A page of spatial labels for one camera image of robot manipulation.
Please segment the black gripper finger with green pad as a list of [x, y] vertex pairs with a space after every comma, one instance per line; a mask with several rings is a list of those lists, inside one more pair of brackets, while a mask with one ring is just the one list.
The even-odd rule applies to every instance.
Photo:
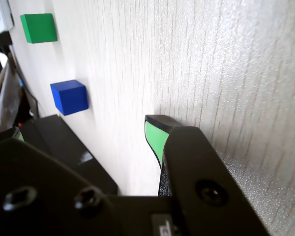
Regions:
[[24, 141], [0, 141], [0, 236], [117, 234], [97, 187]]
[[145, 116], [177, 224], [188, 236], [266, 236], [260, 218], [203, 132], [166, 115]]

